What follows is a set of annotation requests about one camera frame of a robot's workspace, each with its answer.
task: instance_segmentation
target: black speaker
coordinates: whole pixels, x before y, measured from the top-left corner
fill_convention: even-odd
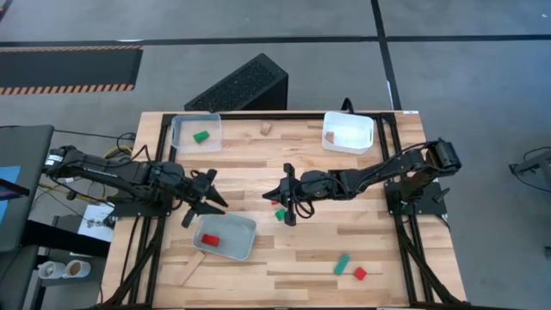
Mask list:
[[[186,111],[286,110],[289,75],[261,53],[183,107]]]

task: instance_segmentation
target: red cube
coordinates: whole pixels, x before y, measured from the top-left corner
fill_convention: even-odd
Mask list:
[[[368,273],[362,268],[362,267],[358,267],[356,268],[356,271],[354,271],[354,276],[356,277],[356,279],[358,280],[363,280],[363,278],[367,275]]]
[[[201,242],[206,245],[218,246],[220,244],[220,238],[205,233]]]

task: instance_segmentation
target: gray carpet floor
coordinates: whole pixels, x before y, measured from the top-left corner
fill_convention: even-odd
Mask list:
[[[551,34],[545,0],[380,3],[392,36]],[[0,41],[376,34],[367,0],[14,0],[0,22]],[[521,184],[507,165],[551,145],[551,40],[401,42],[389,49],[402,108],[420,111],[428,138],[452,141],[463,163],[441,182],[451,188],[449,224],[468,299],[549,309],[551,262],[543,246],[551,245],[551,194]],[[0,125],[135,131],[141,112],[181,110],[259,53],[289,73],[290,109],[338,109],[345,96],[356,109],[391,108],[376,42],[147,46],[134,91],[0,96]],[[55,134],[53,146],[68,144],[99,155],[114,145]],[[539,175],[526,180],[544,186]],[[70,213],[44,196],[31,219]],[[97,292],[97,284],[49,288],[44,308],[89,307]]]

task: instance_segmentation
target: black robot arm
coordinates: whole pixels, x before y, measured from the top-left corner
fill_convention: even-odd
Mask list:
[[[120,163],[85,154],[74,146],[63,146],[50,150],[42,172],[54,182],[60,177],[82,177],[118,189],[115,195],[104,198],[115,205],[115,217],[170,215],[172,201],[177,199],[190,206],[182,223],[188,227],[196,214],[225,213],[205,199],[227,207],[212,185],[216,170],[192,170],[191,177],[186,177],[183,167],[176,163]]]
[[[403,202],[411,202],[435,178],[451,176],[460,168],[454,147],[440,139],[410,146],[387,161],[362,170],[311,170],[304,172],[300,180],[294,177],[294,167],[285,164],[283,169],[287,176],[280,181],[277,189],[265,193],[263,198],[280,202],[287,209],[285,223],[294,226],[295,211],[302,218],[310,218],[315,201],[351,200],[369,185],[404,176],[399,182],[400,198]],[[408,172],[415,174],[406,177]]]

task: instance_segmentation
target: green block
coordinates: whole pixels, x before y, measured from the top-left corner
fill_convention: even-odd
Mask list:
[[[193,139],[195,140],[195,142],[201,143],[202,141],[206,140],[209,136],[210,134],[208,134],[208,131],[204,131],[204,132],[194,134]]]
[[[279,209],[277,212],[275,212],[275,217],[277,220],[282,221],[285,218],[285,209]]]
[[[348,254],[341,255],[341,257],[338,259],[337,267],[335,267],[335,274],[337,276],[340,276],[343,274],[344,268],[346,268],[346,265],[348,264],[349,261],[350,261],[350,255]]]

